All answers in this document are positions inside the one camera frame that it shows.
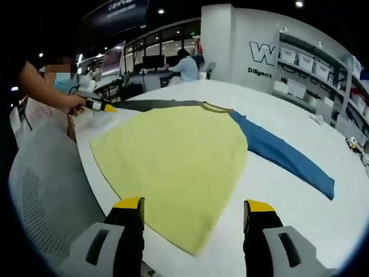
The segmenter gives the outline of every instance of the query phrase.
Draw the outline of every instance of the window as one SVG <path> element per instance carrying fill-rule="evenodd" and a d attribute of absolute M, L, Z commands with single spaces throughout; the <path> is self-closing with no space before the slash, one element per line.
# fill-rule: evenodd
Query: window
<path fill-rule="evenodd" d="M 181 41 L 169 40 L 163 42 L 161 48 L 165 57 L 177 56 L 177 52 L 181 48 Z"/>
<path fill-rule="evenodd" d="M 189 22 L 186 25 L 184 25 L 183 33 L 186 36 L 186 38 L 188 38 L 188 36 L 199 36 L 200 29 L 201 29 L 201 22 L 193 21 L 193 22 Z"/>
<path fill-rule="evenodd" d="M 146 56 L 160 55 L 160 36 L 154 33 L 146 38 Z"/>
<path fill-rule="evenodd" d="M 142 63 L 142 57 L 145 55 L 145 41 L 140 39 L 134 44 L 134 64 Z"/>
<path fill-rule="evenodd" d="M 124 72 L 132 72 L 133 71 L 133 45 L 126 46 L 126 70 Z"/>
<path fill-rule="evenodd" d="M 180 40 L 182 33 L 183 33 L 183 28 L 181 25 L 174 26 L 174 27 L 163 30 L 161 32 L 161 39 L 162 41 Z"/>
<path fill-rule="evenodd" d="M 187 50 L 188 53 L 193 55 L 195 53 L 195 39 L 185 39 L 184 40 L 184 49 Z"/>

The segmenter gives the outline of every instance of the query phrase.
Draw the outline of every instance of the banner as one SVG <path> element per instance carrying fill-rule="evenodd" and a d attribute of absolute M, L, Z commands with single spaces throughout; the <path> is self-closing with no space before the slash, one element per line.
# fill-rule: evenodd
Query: banner
<path fill-rule="evenodd" d="M 83 44 L 146 25 L 148 0 L 112 0 L 87 14 L 80 24 Z"/>

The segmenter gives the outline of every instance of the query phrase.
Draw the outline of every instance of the white cloth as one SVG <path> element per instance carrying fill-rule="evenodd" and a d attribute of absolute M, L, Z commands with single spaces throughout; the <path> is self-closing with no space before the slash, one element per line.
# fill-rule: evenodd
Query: white cloth
<path fill-rule="evenodd" d="M 191 56 L 181 59 L 176 66 L 169 68 L 169 70 L 180 73 L 183 82 L 191 82 L 199 79 L 196 62 Z"/>

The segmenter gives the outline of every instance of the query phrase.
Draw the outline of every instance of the face mask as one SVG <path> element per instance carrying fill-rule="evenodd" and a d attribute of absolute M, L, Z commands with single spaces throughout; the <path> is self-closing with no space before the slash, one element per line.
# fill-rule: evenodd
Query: face mask
<path fill-rule="evenodd" d="M 54 88 L 60 90 L 61 92 L 63 92 L 64 94 L 68 94 L 70 92 L 70 90 L 75 87 L 77 85 L 77 81 L 73 78 L 73 79 L 67 79 L 67 80 L 59 80 L 59 79 L 55 79 L 55 85 Z"/>
<path fill-rule="evenodd" d="M 57 76 L 55 78 L 55 83 L 57 81 L 63 81 L 70 79 L 70 73 L 69 72 L 57 72 Z"/>

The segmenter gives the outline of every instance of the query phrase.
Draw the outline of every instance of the round table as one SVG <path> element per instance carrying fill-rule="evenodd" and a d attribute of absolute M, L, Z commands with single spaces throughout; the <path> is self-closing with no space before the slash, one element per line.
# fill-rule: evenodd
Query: round table
<path fill-rule="evenodd" d="M 245 199 L 274 207 L 285 226 L 293 226 L 317 248 L 317 258 L 327 268 L 340 268 L 359 243 L 369 221 L 369 178 L 359 157 L 331 126 L 318 125 L 308 112 L 274 96 L 218 81 L 184 83 L 133 99 L 198 100 L 233 108 L 284 139 L 336 182 L 335 196 L 330 201 L 298 177 L 249 152 L 233 195 L 199 256 L 185 253 L 145 226 L 143 260 L 160 275 L 245 277 L 242 247 Z M 93 136 L 138 113 L 124 109 L 116 113 L 88 110 L 75 120 L 82 164 L 106 215 L 119 197 L 101 174 L 89 142 Z"/>

